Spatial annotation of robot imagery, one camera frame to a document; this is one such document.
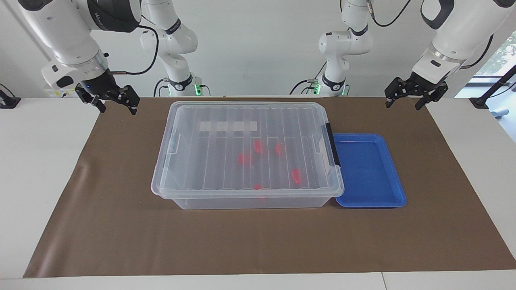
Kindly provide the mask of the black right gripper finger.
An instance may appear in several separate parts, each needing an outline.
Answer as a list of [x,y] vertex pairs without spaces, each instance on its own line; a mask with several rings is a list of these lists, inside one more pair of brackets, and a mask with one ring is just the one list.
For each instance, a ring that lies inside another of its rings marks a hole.
[[136,115],[140,97],[131,85],[119,89],[119,101],[120,104],[128,108],[133,116]]
[[105,104],[98,98],[97,95],[90,94],[82,86],[76,86],[75,93],[84,104],[91,104],[92,106],[96,107],[101,114],[105,113]]

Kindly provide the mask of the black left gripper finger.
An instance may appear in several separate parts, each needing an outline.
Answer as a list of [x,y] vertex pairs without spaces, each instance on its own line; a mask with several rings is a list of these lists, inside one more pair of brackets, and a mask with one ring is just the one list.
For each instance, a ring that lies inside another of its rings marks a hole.
[[421,98],[415,103],[415,109],[419,111],[431,102],[438,102],[447,92],[448,88],[446,81],[444,81],[435,89],[423,90]]
[[396,77],[389,83],[387,88],[385,88],[385,106],[390,108],[394,104],[394,101],[407,96],[407,81]]

